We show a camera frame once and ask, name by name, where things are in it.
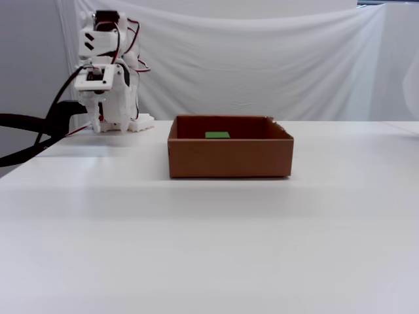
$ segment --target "red wire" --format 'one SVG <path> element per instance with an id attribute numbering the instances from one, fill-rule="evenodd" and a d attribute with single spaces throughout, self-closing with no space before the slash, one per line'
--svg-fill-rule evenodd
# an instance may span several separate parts
<path id="1" fill-rule="evenodd" d="M 79 129 L 77 129 L 77 130 L 75 130 L 75 131 L 72 131 L 71 133 L 68 133 L 65 137 L 70 136 L 70 135 L 73 135 L 74 133 L 77 133 L 78 131 L 81 131 L 81 130 L 83 130 L 83 129 L 87 128 L 87 127 L 88 127 L 88 126 L 83 126 L 82 128 L 79 128 Z"/>

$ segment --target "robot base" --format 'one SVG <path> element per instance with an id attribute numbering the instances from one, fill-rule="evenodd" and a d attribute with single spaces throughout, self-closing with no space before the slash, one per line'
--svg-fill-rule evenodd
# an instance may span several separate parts
<path id="1" fill-rule="evenodd" d="M 135 121 L 131 121 L 128 125 L 128 131 L 132 132 L 139 132 L 149 128 L 152 128 L 155 124 L 155 119 L 147 114 L 147 113 L 140 113 L 138 115 L 138 119 Z M 110 123 L 110 122 L 100 122 L 100 131 L 101 132 L 108 132 L 108 131 L 119 131 L 120 124 L 119 123 Z"/>

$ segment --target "cardboard box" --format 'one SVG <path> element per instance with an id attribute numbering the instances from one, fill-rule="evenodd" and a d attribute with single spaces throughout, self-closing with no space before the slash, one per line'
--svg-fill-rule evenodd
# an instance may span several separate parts
<path id="1" fill-rule="evenodd" d="M 206 139 L 206 132 L 230 139 Z M 293 147 L 270 117 L 181 115 L 168 138 L 170 177 L 286 177 Z"/>

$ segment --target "gray wall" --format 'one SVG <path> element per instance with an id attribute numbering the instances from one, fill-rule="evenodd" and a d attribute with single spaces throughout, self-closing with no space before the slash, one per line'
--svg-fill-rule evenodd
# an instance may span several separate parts
<path id="1" fill-rule="evenodd" d="M 44 118 L 69 74 L 55 1 L 0 1 L 0 43 L 0 113 Z M 30 146 L 35 138 L 0 127 L 0 156 Z M 12 168 L 0 168 L 0 176 Z"/>

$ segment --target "black wire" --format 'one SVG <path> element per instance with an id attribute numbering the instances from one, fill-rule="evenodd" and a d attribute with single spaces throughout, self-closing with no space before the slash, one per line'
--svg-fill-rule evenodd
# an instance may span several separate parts
<path id="1" fill-rule="evenodd" d="M 118 56 L 118 51 L 119 51 L 119 46 L 120 46 L 120 33 L 119 33 L 119 28 L 118 25 L 116 23 L 114 23 L 115 26 L 117 27 L 116 30 L 118 32 L 118 45 L 117 45 L 117 51 L 115 52 L 115 55 L 113 56 L 112 62 L 111 64 L 114 64 L 115 61 L 117 60 L 117 56 Z"/>
<path id="2" fill-rule="evenodd" d="M 133 21 L 131 19 L 128 19 L 128 21 L 130 21 L 131 23 L 136 23 L 137 24 L 137 30 L 136 30 L 136 33 L 134 35 L 134 38 L 132 39 L 132 42 L 131 42 L 130 47 L 127 49 L 127 51 L 124 52 L 124 54 L 126 54 L 128 51 L 130 51 L 132 49 L 132 47 L 134 46 L 134 44 L 135 44 L 135 42 L 137 40 L 138 33 L 139 33 L 139 22 Z"/>
<path id="3" fill-rule="evenodd" d="M 55 96 L 54 101 L 52 102 L 51 108 L 53 106 L 55 106 L 55 104 L 57 104 L 57 102 L 60 100 L 62 94 L 64 93 L 65 89 L 70 85 L 71 81 L 74 80 L 74 78 L 79 74 L 79 72 L 81 70 L 83 70 L 85 68 L 85 66 L 81 66 L 79 67 L 76 71 L 74 71 L 74 73 L 72 75 L 70 75 L 70 77 L 66 80 L 66 82 L 64 83 L 64 85 L 61 87 L 60 91 L 58 92 L 57 96 Z M 37 139 L 35 141 L 34 145 L 38 145 L 39 141 L 41 140 L 43 133 L 39 132 Z"/>

